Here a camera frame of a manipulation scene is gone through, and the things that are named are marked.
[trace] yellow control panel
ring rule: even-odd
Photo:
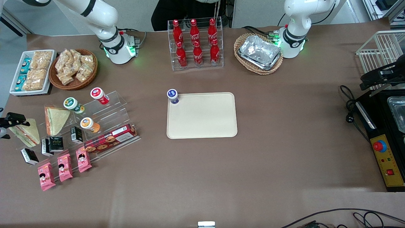
[[[385,185],[387,187],[405,186],[385,134],[372,138],[370,141]]]

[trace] bottle cap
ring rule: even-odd
[[[73,97],[68,97],[63,102],[63,106],[69,110],[74,109],[77,106],[77,104],[78,104],[77,100]]]
[[[96,87],[91,90],[90,96],[98,100],[104,96],[104,91],[100,87]]]
[[[90,129],[93,124],[94,121],[89,117],[83,118],[83,120],[80,121],[80,126],[84,129]]]
[[[167,91],[167,97],[170,100],[175,100],[177,98],[177,96],[178,96],[178,94],[177,94],[177,91],[175,89],[169,89]]]

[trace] sandwich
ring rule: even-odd
[[[45,107],[45,121],[47,134],[57,135],[65,125],[70,116],[70,111],[63,108]]]
[[[28,147],[34,147],[40,143],[38,128],[36,127],[36,121],[34,119],[27,119],[30,126],[16,125],[10,127],[10,131],[13,132],[25,145]]]

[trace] brown table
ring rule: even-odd
[[[192,72],[171,70],[165,32],[148,33],[140,56],[125,65],[107,59],[96,36],[28,36],[30,50],[91,50],[100,70],[80,91],[54,88],[50,96],[10,96],[6,112],[40,122],[44,103],[62,104],[69,96],[86,103],[92,100],[90,89],[99,86],[127,100],[142,139],[46,192],[36,169],[14,149],[16,142],[1,140],[0,226],[178,228],[213,220],[219,228],[277,228],[338,207],[403,218],[405,193],[385,191],[370,146],[345,122],[345,99],[338,93],[345,84],[361,94],[355,51],[376,31],[388,29],[387,20],[313,26],[299,56],[285,59],[269,76],[247,71],[233,56],[243,29],[224,30],[223,69]],[[238,135],[168,139],[169,88],[232,92]],[[355,225],[348,211],[311,219]]]

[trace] foil container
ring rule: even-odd
[[[249,36],[239,48],[240,57],[263,70],[270,70],[281,56],[281,49],[259,36]]]

